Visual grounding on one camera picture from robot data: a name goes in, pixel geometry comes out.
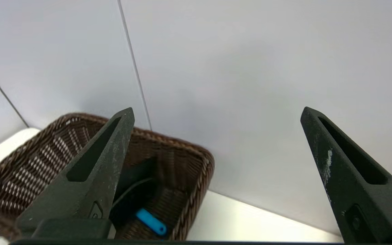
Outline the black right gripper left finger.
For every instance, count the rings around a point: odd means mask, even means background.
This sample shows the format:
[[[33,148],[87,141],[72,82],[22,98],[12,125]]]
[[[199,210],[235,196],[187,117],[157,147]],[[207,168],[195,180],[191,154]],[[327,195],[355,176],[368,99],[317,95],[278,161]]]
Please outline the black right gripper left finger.
[[[23,239],[45,220],[109,217],[134,124],[132,108],[104,124],[17,218]]]

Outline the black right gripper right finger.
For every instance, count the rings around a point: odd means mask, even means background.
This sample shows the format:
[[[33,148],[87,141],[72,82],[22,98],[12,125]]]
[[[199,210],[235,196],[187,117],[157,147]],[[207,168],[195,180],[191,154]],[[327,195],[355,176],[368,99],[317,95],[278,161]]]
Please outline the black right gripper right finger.
[[[392,175],[323,113],[301,125],[345,243],[392,243]]]

